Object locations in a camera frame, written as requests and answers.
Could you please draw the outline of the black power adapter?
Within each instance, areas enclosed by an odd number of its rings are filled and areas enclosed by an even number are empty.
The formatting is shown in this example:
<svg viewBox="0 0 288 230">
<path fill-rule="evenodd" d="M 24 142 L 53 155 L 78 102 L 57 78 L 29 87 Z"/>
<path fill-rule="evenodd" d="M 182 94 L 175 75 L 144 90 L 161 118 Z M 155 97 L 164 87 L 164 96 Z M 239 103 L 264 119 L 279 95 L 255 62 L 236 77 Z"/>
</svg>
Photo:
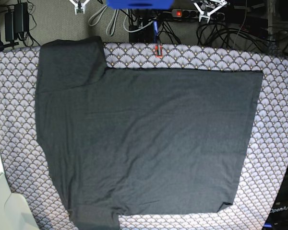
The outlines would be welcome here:
<svg viewBox="0 0 288 230">
<path fill-rule="evenodd" d="M 19 2 L 14 5 L 14 9 L 8 9 L 4 15 L 5 40 L 14 42 L 17 39 L 25 40 L 25 34 L 29 32 L 28 3 Z"/>
</svg>

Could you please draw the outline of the white plastic bin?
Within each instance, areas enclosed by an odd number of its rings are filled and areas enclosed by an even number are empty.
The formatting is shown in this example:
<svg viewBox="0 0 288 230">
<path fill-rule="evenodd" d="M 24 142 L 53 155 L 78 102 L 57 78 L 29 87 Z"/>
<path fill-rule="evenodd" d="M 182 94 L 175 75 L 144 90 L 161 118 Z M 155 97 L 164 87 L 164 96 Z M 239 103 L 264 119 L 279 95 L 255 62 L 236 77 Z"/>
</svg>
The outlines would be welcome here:
<svg viewBox="0 0 288 230">
<path fill-rule="evenodd" d="M 5 175 L 0 174 L 0 230 L 39 229 L 25 197 L 12 193 Z"/>
</svg>

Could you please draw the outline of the dark grey T-shirt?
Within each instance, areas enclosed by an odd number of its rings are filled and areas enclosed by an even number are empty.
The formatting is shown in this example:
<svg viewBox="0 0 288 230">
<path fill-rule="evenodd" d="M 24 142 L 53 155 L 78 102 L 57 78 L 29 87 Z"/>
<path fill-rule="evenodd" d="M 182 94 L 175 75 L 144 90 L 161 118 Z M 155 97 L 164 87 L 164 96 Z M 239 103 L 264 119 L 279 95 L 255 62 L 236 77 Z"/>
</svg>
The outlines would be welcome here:
<svg viewBox="0 0 288 230">
<path fill-rule="evenodd" d="M 234 202 L 263 75 L 111 69 L 99 37 L 40 49 L 37 141 L 70 220 L 217 213 Z"/>
</svg>

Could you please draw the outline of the fan-patterned table cloth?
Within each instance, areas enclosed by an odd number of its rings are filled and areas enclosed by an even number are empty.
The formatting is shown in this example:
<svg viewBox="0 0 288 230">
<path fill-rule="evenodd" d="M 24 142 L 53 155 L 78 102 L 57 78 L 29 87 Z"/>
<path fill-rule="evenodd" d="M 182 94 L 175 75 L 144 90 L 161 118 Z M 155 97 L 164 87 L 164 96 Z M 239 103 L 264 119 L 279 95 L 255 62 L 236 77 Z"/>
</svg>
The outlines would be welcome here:
<svg viewBox="0 0 288 230">
<path fill-rule="evenodd" d="M 109 67 L 259 70 L 262 88 L 234 204 L 213 214 L 120 217 L 123 230 L 261 230 L 288 167 L 288 59 L 221 48 L 105 43 Z M 36 141 L 39 48 L 0 52 L 0 154 L 12 191 L 22 194 L 42 230 L 73 230 Z"/>
</svg>

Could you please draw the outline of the black power strip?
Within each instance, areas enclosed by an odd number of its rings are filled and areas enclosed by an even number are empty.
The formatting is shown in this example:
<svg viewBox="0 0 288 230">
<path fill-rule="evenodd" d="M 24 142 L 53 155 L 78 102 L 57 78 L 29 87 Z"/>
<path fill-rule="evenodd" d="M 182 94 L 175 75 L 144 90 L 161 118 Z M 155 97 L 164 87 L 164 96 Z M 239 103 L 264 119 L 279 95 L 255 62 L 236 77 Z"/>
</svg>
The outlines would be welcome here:
<svg viewBox="0 0 288 230">
<path fill-rule="evenodd" d="M 172 9 L 171 15 L 173 18 L 199 19 L 200 12 L 198 10 Z M 222 12 L 216 12 L 210 16 L 210 19 L 215 20 L 215 21 L 224 21 L 225 20 L 225 14 Z"/>
</svg>

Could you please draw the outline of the red and black clamp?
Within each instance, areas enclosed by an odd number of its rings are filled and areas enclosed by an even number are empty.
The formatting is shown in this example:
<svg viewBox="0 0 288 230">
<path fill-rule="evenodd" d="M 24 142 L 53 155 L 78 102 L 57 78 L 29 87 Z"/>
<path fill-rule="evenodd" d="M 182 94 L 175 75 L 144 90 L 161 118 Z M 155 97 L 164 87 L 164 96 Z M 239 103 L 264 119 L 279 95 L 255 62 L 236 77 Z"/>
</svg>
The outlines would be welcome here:
<svg viewBox="0 0 288 230">
<path fill-rule="evenodd" d="M 156 44 L 155 45 L 155 55 L 158 58 L 162 58 L 163 57 L 163 51 L 162 51 L 162 44 Z"/>
</svg>

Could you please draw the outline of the black OpenArm base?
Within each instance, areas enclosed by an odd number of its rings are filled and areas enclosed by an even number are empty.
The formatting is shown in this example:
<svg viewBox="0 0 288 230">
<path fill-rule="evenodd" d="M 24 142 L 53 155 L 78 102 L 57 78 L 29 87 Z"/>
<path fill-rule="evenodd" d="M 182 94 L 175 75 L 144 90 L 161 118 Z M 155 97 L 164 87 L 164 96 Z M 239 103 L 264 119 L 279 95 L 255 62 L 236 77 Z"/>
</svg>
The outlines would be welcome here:
<svg viewBox="0 0 288 230">
<path fill-rule="evenodd" d="M 288 167 L 264 230 L 288 230 Z"/>
</svg>

